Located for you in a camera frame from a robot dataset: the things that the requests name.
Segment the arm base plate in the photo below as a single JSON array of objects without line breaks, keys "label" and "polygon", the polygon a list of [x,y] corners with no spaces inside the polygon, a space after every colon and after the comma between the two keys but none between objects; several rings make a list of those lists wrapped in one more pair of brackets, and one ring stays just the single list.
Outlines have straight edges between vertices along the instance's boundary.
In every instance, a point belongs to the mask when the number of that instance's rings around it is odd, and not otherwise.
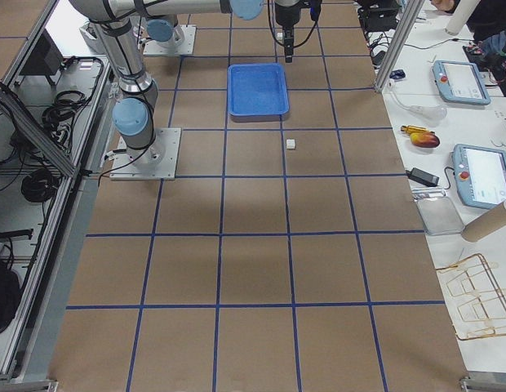
[{"label": "arm base plate", "polygon": [[144,56],[190,56],[193,54],[196,26],[170,25],[165,20],[150,20]]},{"label": "arm base plate", "polygon": [[146,153],[130,163],[139,154],[130,149],[129,154],[117,154],[113,160],[111,180],[174,180],[180,150],[180,128],[156,128],[155,141]]}]

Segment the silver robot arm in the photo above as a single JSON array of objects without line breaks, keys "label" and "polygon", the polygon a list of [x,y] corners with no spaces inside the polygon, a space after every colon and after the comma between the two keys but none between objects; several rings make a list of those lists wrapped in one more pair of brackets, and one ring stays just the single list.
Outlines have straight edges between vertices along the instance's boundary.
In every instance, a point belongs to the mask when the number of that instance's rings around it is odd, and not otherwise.
[{"label": "silver robot arm", "polygon": [[176,16],[179,14],[216,13],[234,14],[243,20],[253,20],[264,8],[269,14],[269,23],[277,23],[282,29],[282,37],[277,38],[274,28],[269,31],[273,41],[283,47],[284,60],[293,61],[296,48],[304,45],[295,43],[295,26],[300,22],[303,9],[310,10],[310,17],[316,25],[322,4],[313,1],[144,1],[136,2],[141,7],[139,13],[146,18],[146,29],[152,40],[161,44],[174,42],[180,28]]},{"label": "silver robot arm", "polygon": [[113,108],[113,124],[126,143],[130,164],[140,170],[153,170],[163,161],[165,146],[153,125],[158,86],[147,72],[130,16],[165,24],[153,37],[170,41],[176,16],[191,13],[233,13],[253,20],[262,11],[261,1],[72,1],[73,8],[94,25],[109,63],[118,76],[123,99]]}]

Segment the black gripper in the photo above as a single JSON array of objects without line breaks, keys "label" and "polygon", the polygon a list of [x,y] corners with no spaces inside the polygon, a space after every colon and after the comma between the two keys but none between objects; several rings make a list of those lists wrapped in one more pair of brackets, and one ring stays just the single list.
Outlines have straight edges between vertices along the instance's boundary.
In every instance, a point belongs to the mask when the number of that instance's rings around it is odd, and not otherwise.
[{"label": "black gripper", "polygon": [[275,0],[275,19],[283,27],[284,61],[291,63],[294,55],[294,26],[300,22],[303,2],[300,0]]}]

